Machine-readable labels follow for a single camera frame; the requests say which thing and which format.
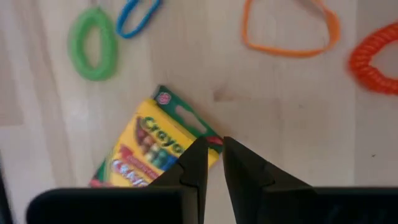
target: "blue lanyard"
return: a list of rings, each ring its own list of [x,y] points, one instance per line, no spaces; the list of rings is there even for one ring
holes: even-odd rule
[[[155,0],[155,3],[150,7],[147,14],[144,16],[138,26],[130,33],[125,34],[123,32],[123,25],[126,19],[129,17],[130,12],[137,6],[137,3],[139,1],[140,0],[128,0],[127,4],[123,7],[118,17],[118,21],[116,22],[116,32],[125,39],[130,39],[131,37],[137,35],[145,27],[149,19],[152,17],[153,13],[157,10],[162,2],[162,0]]]

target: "light wood surface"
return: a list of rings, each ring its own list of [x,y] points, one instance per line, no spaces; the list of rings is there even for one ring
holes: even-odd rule
[[[398,98],[367,92],[346,71],[350,50],[396,20],[396,0],[326,0],[341,19],[331,51],[273,57],[241,42],[243,0],[165,0],[141,35],[119,39],[118,72],[89,82],[67,55],[71,23],[99,4],[115,21],[125,0],[0,1],[0,153],[13,215],[55,187],[87,186],[136,106],[166,84],[221,134],[313,185],[396,185]],[[142,1],[132,28],[150,1]],[[327,42],[310,1],[254,2],[250,35],[291,49]],[[98,37],[88,54],[98,54]],[[374,63],[398,72],[398,48]],[[209,173],[206,223],[234,223],[222,162]]]

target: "crayola logo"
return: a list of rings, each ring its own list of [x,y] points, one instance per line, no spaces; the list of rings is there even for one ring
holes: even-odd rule
[[[141,120],[141,126],[153,136],[155,136],[161,143],[162,147],[169,147],[174,153],[178,155],[181,155],[184,152],[185,149],[165,131],[161,130],[154,118],[151,118],[149,116],[145,117]]]

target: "green spiral keychain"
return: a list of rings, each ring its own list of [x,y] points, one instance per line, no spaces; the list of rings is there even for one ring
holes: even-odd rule
[[[101,37],[101,59],[96,67],[90,65],[84,51],[85,38],[94,26],[99,27]],[[68,50],[72,64],[83,78],[100,81],[113,75],[118,43],[113,33],[112,22],[100,7],[87,9],[79,15],[70,29]]]

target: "orange rubber band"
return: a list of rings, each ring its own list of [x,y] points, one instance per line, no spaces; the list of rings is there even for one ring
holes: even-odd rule
[[[360,84],[378,93],[398,95],[398,79],[384,76],[370,62],[386,45],[398,40],[398,22],[369,35],[359,44],[349,60],[349,67]]]
[[[246,0],[244,3],[244,11],[243,11],[243,28],[242,28],[242,37],[243,42],[250,48],[255,50],[260,50],[263,52],[267,52],[273,55],[280,55],[285,57],[312,57],[316,56],[326,50],[331,49],[340,39],[340,23],[337,15],[329,10],[322,0],[312,0],[314,4],[316,4],[325,14],[325,20],[328,24],[329,30],[329,44],[323,48],[315,49],[315,50],[287,50],[280,49],[277,47],[267,47],[263,45],[258,45],[250,42],[248,38],[248,23],[249,23],[249,14],[250,7],[253,0]]]

